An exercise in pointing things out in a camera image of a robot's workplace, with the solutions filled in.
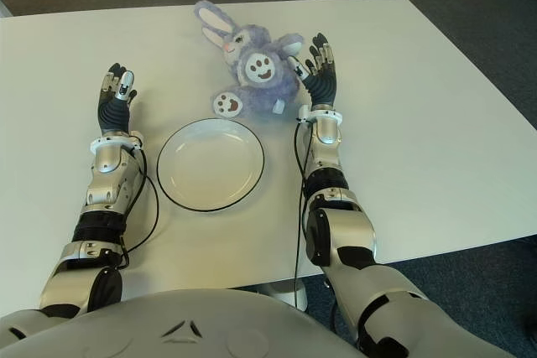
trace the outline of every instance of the white table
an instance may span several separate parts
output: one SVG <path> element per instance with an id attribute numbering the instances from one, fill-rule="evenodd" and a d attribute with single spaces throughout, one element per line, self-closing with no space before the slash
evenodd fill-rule
<path id="1" fill-rule="evenodd" d="M 321 31 L 331 41 L 341 159 L 375 226 L 380 262 L 536 232 L 536 131 L 408 0 L 225 9 L 238 22 L 268 26 L 274 38 Z M 210 117 L 209 95 L 232 77 L 190 6 L 7 18 L 0 35 L 2 315 L 36 306 L 70 240 L 90 180 L 106 69 L 119 61 L 136 75 L 131 128 L 146 137 L 153 178 L 165 139 Z M 300 181 L 293 117 L 242 121 L 260 137 L 266 165 L 237 205 L 195 213 L 160 191 L 159 228 L 131 257 L 125 298 L 292 277 Z M 152 224 L 151 192 L 133 215 L 128 244 Z M 318 272 L 303 259 L 301 275 Z"/>

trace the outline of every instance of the black rubber fingertip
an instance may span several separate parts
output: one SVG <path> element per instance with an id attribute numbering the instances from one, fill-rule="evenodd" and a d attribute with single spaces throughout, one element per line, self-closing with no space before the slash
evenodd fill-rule
<path id="1" fill-rule="evenodd" d="M 318 38 L 319 41 L 321 42 L 321 46 L 322 46 L 323 44 L 328 44 L 328 39 L 326 39 L 326 37 L 325 37 L 323 34 L 318 33 L 318 34 L 317 34 L 317 38 Z"/>
<path id="2" fill-rule="evenodd" d="M 111 73 L 116 73 L 116 71 L 120 68 L 121 66 L 119 65 L 119 63 L 114 63 L 112 66 L 110 66 L 110 69 L 108 69 L 108 71 L 110 71 Z"/>
<path id="3" fill-rule="evenodd" d="M 310 52 L 314 57 L 320 56 L 319 51 L 317 50 L 317 48 L 315 46 L 310 46 Z"/>

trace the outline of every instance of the bunny ear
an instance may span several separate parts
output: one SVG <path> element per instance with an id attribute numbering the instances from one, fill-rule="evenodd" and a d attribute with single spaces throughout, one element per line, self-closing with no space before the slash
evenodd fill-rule
<path id="1" fill-rule="evenodd" d="M 213 31 L 212 29 L 209 29 L 208 27 L 204 27 L 201 29 L 203 34 L 218 48 L 221 48 L 224 46 L 224 38 L 220 36 L 220 34 L 217 31 Z"/>
<path id="2" fill-rule="evenodd" d="M 196 3 L 194 13 L 203 24 L 223 33 L 232 33 L 237 28 L 235 22 L 227 14 L 207 0 Z"/>

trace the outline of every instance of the purple plush rabbit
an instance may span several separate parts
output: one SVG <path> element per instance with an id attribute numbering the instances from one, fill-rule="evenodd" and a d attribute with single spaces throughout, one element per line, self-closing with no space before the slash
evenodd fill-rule
<path id="1" fill-rule="evenodd" d="M 249 112 L 281 114 L 299 90 L 287 57 L 300 52 L 304 39 L 286 34 L 271 42 L 265 27 L 239 27 L 207 0 L 196 3 L 194 12 L 203 23 L 203 34 L 223 50 L 224 60 L 239 83 L 213 97 L 214 112 L 221 117 Z"/>

